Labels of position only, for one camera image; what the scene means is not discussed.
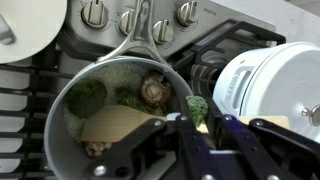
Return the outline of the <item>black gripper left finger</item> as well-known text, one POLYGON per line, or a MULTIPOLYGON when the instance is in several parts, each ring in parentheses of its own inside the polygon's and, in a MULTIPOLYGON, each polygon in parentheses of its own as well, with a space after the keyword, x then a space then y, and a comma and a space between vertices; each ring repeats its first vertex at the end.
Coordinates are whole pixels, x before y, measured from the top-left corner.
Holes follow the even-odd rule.
POLYGON ((165 121, 156 118, 147 120, 87 165, 84 170, 85 179, 135 180, 140 173, 164 156, 158 152, 156 138, 165 130, 165 121))

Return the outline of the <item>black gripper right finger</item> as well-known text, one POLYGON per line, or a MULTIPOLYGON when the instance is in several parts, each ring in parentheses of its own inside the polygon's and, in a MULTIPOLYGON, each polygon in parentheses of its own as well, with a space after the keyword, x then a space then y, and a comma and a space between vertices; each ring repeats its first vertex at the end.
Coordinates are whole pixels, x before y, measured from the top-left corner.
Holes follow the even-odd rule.
POLYGON ((320 144, 314 140, 261 118, 251 120, 249 129, 269 149, 278 147, 284 151, 284 155, 291 154, 303 159, 311 167, 320 167, 320 144))

